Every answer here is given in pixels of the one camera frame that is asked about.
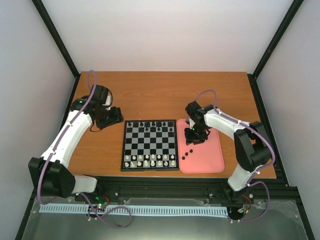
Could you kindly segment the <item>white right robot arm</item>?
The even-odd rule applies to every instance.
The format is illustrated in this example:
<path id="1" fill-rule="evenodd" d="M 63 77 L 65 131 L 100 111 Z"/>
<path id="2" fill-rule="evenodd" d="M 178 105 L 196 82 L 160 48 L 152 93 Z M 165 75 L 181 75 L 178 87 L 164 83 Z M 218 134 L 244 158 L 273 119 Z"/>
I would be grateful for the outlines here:
<path id="1" fill-rule="evenodd" d="M 273 165 L 275 152 L 262 123 L 246 122 L 222 112 L 215 105 L 201 107 L 196 101 L 185 111 L 188 127 L 184 130 L 186 144 L 203 144 L 209 139 L 209 130 L 216 129 L 234 142 L 237 166 L 228 178 L 225 190 L 230 196 L 251 186 L 251 180 L 261 169 Z"/>

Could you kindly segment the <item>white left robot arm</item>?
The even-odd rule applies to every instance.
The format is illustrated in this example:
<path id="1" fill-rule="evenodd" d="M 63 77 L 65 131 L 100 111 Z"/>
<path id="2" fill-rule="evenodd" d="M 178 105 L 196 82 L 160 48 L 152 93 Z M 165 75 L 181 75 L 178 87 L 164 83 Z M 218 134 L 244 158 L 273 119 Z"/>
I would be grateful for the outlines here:
<path id="1" fill-rule="evenodd" d="M 92 201 L 103 198 L 104 188 L 92 176 L 74 175 L 69 163 L 83 134 L 92 126 L 99 130 L 123 122 L 119 107 L 113 106 L 112 92 L 102 85 L 93 85 L 89 95 L 77 98 L 70 106 L 67 119 L 57 137 L 41 157 L 28 163 L 37 198 L 67 198 L 86 193 Z"/>

